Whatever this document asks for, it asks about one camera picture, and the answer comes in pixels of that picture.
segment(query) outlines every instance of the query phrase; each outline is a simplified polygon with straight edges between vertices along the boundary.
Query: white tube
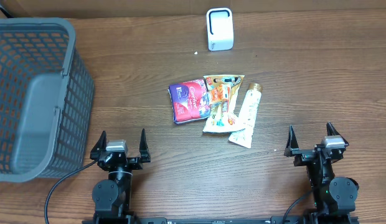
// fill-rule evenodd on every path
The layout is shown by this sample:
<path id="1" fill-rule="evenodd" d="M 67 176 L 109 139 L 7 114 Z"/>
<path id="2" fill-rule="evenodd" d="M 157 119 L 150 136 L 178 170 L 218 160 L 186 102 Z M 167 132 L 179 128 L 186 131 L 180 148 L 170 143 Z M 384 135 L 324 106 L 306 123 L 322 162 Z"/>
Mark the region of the white tube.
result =
<path id="1" fill-rule="evenodd" d="M 245 94 L 244 102 L 238 118 L 245 125 L 242 131 L 236 131 L 229 137 L 229 141 L 241 146 L 251 148 L 252 136 L 254 133 L 255 120 L 262 96 L 262 86 L 257 83 L 250 83 Z"/>

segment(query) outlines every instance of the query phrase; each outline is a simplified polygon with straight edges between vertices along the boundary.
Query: gold bottle cap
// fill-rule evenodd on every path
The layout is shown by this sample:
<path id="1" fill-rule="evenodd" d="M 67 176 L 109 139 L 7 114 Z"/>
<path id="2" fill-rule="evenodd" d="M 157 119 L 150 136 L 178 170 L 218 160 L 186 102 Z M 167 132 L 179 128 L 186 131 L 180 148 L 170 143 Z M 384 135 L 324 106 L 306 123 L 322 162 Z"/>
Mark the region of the gold bottle cap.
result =
<path id="1" fill-rule="evenodd" d="M 250 85 L 248 86 L 248 90 L 257 90 L 262 93 L 262 85 L 257 83 L 250 83 Z"/>

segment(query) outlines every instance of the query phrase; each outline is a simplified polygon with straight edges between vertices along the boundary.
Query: pink and purple package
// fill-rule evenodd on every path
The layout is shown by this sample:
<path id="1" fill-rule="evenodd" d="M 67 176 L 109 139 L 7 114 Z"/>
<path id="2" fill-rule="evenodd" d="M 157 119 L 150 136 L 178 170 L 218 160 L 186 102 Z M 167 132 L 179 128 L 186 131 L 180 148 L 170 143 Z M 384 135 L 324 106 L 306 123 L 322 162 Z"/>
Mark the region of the pink and purple package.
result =
<path id="1" fill-rule="evenodd" d="M 176 124 L 205 119 L 210 116 L 211 108 L 206 96 L 204 80 L 193 80 L 169 86 L 174 122 Z"/>

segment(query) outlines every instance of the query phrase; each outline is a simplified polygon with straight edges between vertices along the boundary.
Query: wooden table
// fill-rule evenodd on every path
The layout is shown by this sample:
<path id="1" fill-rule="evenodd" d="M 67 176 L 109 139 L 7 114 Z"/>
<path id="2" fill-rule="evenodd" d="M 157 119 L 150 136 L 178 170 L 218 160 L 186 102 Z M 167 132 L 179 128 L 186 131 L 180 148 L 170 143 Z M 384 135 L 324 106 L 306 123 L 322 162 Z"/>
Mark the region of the wooden table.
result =
<path id="1" fill-rule="evenodd" d="M 333 167 L 360 184 L 354 215 L 386 223 L 386 10 L 233 18 L 235 45 L 224 52 L 207 50 L 204 16 L 72 20 L 96 86 L 85 163 L 102 130 L 126 139 L 137 155 L 146 128 L 152 163 L 134 172 L 131 206 L 142 217 L 282 215 L 309 190 L 305 168 L 283 156 L 288 126 L 310 148 L 332 121 L 351 144 Z M 248 84 L 263 85 L 251 149 L 227 135 L 203 135 L 204 121 L 172 122 L 169 84 L 224 73 L 246 75 L 236 112 Z M 49 204 L 51 223 L 91 218 L 92 188 L 106 178 L 94 166 L 60 185 Z M 0 223 L 43 223 L 55 182 L 0 183 Z"/>

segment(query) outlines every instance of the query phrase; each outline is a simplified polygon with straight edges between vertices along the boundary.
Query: gray plastic basket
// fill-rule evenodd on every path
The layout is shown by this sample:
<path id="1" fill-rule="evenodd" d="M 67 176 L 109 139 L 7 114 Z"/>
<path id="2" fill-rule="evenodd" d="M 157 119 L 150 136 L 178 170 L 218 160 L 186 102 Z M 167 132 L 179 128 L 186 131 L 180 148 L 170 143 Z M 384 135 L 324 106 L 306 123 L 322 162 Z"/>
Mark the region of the gray plastic basket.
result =
<path id="1" fill-rule="evenodd" d="M 64 19 L 0 19 L 0 181 L 83 164 L 94 84 Z"/>

